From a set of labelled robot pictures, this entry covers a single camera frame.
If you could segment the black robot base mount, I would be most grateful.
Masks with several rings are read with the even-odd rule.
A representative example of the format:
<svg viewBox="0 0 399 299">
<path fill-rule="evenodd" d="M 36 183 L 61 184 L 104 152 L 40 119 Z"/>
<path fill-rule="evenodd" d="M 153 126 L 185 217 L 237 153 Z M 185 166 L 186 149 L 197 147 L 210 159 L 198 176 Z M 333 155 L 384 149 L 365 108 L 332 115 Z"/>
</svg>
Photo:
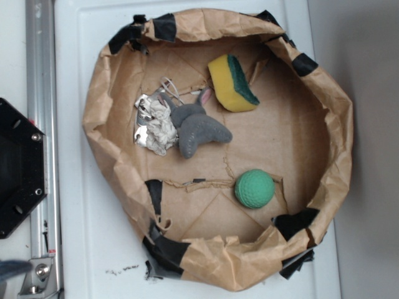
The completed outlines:
<svg viewBox="0 0 399 299">
<path fill-rule="evenodd" d="M 1 238 L 8 238 L 46 196 L 44 134 L 1 99 Z"/>
</svg>

